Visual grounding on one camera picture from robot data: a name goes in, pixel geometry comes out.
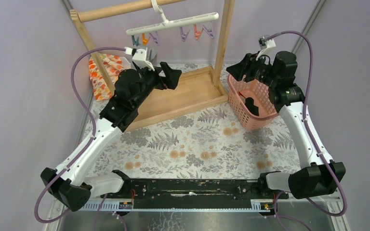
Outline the pink plastic laundry basket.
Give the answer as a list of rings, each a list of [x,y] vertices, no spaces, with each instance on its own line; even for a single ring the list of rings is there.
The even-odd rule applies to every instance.
[[[246,130],[256,130],[269,125],[279,114],[268,97],[268,86],[253,80],[237,81],[228,75],[228,101],[241,125]]]

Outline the purple clothespin end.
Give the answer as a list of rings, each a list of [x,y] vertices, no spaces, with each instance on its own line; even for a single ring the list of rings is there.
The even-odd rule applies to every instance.
[[[210,27],[207,27],[206,25],[202,25],[203,27],[203,30],[208,34],[208,36],[211,38],[211,39],[215,39],[215,32],[214,32],[214,28],[213,28],[213,23],[210,22]]]

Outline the white plastic clip hanger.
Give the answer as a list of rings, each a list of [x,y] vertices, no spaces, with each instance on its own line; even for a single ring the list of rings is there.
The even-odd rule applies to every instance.
[[[159,24],[153,24],[148,26],[141,26],[137,28],[132,28],[126,30],[126,34],[128,36],[142,34],[142,33],[150,33],[150,32],[157,32],[164,29],[170,29],[174,27],[182,27],[182,26],[189,26],[193,24],[200,24],[205,22],[210,22],[219,19],[218,12],[206,13],[196,16],[191,16],[182,19],[176,20],[168,20],[160,7],[159,3],[156,0],[151,0],[151,5],[154,11],[159,14],[162,18],[162,22]]]

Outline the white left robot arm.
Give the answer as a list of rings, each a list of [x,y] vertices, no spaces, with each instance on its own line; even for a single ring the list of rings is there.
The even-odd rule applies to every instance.
[[[94,134],[88,135],[74,152],[55,169],[45,168],[41,179],[48,192],[75,212],[91,198],[114,193],[123,198],[130,193],[125,176],[116,171],[88,177],[88,171],[111,142],[138,116],[138,108],[155,90],[174,90],[178,86],[182,71],[172,69],[166,62],[149,69],[137,65],[120,72],[115,82],[115,93],[94,122]]]

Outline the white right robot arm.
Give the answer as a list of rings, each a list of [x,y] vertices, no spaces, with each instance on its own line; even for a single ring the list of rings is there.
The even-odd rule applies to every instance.
[[[268,87],[268,98],[287,125],[299,155],[301,168],[297,172],[260,175],[257,192],[263,198],[276,191],[289,192],[297,199],[343,193],[345,166],[333,160],[316,133],[306,97],[294,82],[297,66],[294,53],[280,51],[271,64],[257,53],[247,53],[239,63],[226,69],[238,82],[257,80]]]

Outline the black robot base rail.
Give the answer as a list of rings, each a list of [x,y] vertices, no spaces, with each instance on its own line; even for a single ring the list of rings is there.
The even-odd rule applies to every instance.
[[[256,180],[129,179],[106,198],[128,200],[135,209],[245,210],[272,203],[278,193]]]

